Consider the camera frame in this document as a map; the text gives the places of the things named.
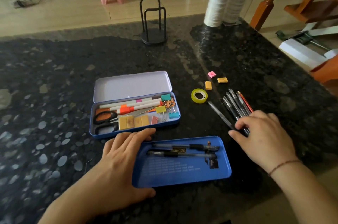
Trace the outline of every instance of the black granite countertop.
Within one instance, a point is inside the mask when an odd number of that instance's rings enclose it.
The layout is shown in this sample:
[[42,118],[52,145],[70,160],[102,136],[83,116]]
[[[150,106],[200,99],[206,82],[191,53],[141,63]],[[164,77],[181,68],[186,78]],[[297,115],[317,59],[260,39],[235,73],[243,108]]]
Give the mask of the black granite countertop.
[[207,104],[190,98],[214,71],[211,100],[239,90],[253,109],[273,112],[299,157],[317,172],[338,163],[337,99],[246,23],[208,28],[203,16],[170,18],[165,45],[148,47],[141,23],[0,39],[0,222],[35,223],[46,207],[101,158],[105,140],[89,134],[94,82],[165,70],[180,124],[154,140],[217,135],[232,167],[228,179],[156,188],[155,198],[99,216],[98,223],[217,223],[279,193],[243,153]]

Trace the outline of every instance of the red string bracelet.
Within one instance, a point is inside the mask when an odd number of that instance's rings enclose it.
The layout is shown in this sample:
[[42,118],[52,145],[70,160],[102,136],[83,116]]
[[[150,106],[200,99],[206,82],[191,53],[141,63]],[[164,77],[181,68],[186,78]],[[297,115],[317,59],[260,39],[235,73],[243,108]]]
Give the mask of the red string bracelet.
[[283,166],[283,165],[285,165],[285,164],[287,164],[287,163],[291,163],[291,162],[302,162],[302,161],[299,160],[299,159],[296,159],[296,160],[289,160],[289,161],[286,161],[286,162],[282,162],[282,163],[280,163],[279,165],[277,165],[275,168],[273,168],[273,170],[270,171],[270,172],[268,173],[268,175],[271,176],[271,174],[272,174],[275,170],[277,170],[279,167],[281,167],[281,166]]

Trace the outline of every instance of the red pencil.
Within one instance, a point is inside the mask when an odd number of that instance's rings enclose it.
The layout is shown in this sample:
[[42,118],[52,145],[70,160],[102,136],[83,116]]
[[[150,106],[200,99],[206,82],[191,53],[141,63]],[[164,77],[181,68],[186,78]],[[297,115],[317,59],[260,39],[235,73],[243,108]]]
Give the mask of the red pencil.
[[241,94],[240,91],[237,91],[238,94],[241,96],[241,98],[243,99],[244,103],[246,104],[246,106],[248,107],[249,111],[252,113],[253,112],[253,109],[252,107],[249,105],[249,103],[246,101],[246,99],[244,98],[243,94]]

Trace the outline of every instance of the yellow eraser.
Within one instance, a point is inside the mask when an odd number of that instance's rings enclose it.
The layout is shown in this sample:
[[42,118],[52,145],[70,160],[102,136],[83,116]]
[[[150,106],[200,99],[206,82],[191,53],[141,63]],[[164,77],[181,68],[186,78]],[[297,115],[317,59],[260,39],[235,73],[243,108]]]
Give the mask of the yellow eraser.
[[148,115],[143,115],[141,116],[141,120],[142,120],[142,126],[146,126],[146,125],[149,125],[149,118],[148,118]]
[[227,83],[228,79],[226,77],[217,78],[218,83]]
[[156,110],[156,113],[163,113],[167,111],[166,106],[156,107],[155,110]]
[[211,90],[211,82],[205,82],[205,89]]
[[125,130],[125,129],[128,129],[126,116],[119,118],[119,130]]
[[135,124],[134,124],[134,117],[133,116],[127,116],[127,128],[134,128]]
[[141,127],[142,126],[141,116],[135,117],[134,118],[134,123],[135,123],[135,127]]

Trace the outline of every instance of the pink eraser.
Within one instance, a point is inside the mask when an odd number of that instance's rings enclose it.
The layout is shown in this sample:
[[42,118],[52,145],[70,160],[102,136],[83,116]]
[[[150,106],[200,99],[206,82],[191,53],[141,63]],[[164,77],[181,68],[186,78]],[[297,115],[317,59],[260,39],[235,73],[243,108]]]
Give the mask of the pink eraser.
[[151,124],[157,124],[157,117],[156,116],[153,116],[151,118]]
[[214,71],[210,71],[210,72],[208,73],[208,76],[210,76],[210,78],[213,78],[213,77],[216,76],[216,74],[215,74]]

